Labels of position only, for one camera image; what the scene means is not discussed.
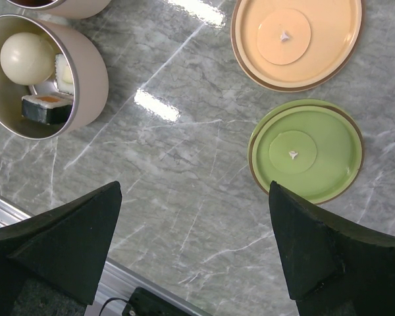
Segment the orange round lid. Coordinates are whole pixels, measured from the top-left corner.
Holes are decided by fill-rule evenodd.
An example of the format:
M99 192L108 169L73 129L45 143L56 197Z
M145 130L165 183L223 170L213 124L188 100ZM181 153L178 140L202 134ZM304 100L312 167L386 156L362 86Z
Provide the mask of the orange round lid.
M356 49L364 1L237 1L230 38L259 85L301 92L335 76Z

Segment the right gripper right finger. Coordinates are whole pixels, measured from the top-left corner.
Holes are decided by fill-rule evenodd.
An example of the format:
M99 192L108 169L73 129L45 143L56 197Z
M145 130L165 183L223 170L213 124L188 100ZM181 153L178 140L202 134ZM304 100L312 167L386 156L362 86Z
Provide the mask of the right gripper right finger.
M271 222L300 315L395 315L395 236L318 207L277 182Z

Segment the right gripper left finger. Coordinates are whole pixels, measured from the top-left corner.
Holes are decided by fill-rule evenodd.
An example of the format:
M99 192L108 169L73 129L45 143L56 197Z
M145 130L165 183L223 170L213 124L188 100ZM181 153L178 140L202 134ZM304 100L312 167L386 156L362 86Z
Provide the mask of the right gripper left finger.
M106 261L118 221L120 183L108 183L60 207L0 228L0 315L84 315L95 299L74 267L58 267L93 242ZM87 277L100 279L99 262Z

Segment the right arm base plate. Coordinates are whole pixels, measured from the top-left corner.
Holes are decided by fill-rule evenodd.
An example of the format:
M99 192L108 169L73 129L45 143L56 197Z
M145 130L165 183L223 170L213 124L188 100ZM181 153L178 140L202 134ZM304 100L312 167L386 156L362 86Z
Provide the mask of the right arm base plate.
M190 316L192 313L181 310L144 288L136 288L126 304L122 316Z

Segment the black sushi roll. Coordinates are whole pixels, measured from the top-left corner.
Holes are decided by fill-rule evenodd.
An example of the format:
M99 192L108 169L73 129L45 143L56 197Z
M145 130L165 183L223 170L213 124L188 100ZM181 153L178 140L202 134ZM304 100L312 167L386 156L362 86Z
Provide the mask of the black sushi roll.
M73 102L57 95L25 95L22 97L22 116L48 125L65 123Z

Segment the green round lid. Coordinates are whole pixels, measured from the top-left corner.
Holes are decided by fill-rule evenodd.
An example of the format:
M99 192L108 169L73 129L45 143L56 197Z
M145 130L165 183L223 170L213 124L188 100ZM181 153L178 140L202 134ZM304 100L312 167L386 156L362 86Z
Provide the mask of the green round lid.
M314 204L343 194L364 160L363 136L340 107L319 99L298 99L275 107L254 128L248 165L266 194L271 182Z

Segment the white cucumber sushi roll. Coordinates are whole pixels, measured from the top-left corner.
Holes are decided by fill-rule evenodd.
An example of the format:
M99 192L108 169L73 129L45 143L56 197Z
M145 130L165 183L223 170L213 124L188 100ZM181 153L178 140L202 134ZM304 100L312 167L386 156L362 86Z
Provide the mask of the white cucumber sushi roll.
M61 93L74 94L74 82L69 64L63 54L55 56L55 79Z

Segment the white egg ball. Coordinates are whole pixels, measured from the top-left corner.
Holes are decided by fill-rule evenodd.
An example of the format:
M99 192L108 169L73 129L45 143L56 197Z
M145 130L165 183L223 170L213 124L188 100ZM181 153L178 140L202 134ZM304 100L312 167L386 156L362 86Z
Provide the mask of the white egg ball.
M54 64L53 47L39 35L17 33L2 45L0 65L15 84L31 86L46 81L54 72Z

